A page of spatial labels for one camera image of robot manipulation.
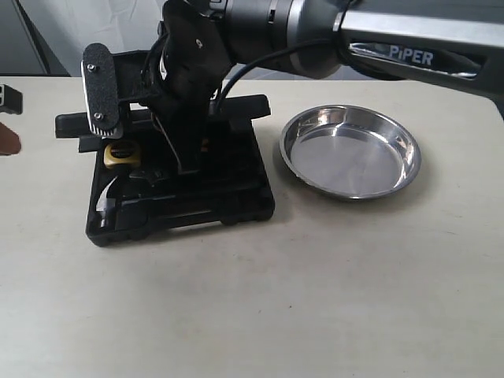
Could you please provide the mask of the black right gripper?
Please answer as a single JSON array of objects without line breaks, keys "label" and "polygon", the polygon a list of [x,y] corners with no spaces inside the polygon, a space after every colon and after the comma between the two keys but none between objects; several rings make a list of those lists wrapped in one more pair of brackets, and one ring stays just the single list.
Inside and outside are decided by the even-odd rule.
[{"label": "black right gripper", "polygon": [[210,99],[234,65],[221,15],[207,1],[167,1],[142,70],[153,112],[180,174],[198,172]]}]

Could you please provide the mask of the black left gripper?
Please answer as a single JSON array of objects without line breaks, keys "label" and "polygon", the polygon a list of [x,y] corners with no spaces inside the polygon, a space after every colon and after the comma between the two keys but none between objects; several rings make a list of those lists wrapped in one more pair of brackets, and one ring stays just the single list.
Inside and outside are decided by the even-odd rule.
[{"label": "black left gripper", "polygon": [[[11,86],[0,84],[0,112],[14,115],[23,113],[23,94]],[[12,156],[21,151],[21,141],[19,135],[0,123],[0,154],[2,156]]]}]

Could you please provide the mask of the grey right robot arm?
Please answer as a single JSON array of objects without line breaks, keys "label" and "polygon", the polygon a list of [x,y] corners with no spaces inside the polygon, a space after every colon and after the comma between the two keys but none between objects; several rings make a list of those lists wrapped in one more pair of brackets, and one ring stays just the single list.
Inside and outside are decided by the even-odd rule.
[{"label": "grey right robot arm", "polygon": [[323,79],[342,66],[378,80],[415,80],[503,105],[500,1],[167,1],[153,82],[181,173],[200,168],[210,109],[235,65]]}]

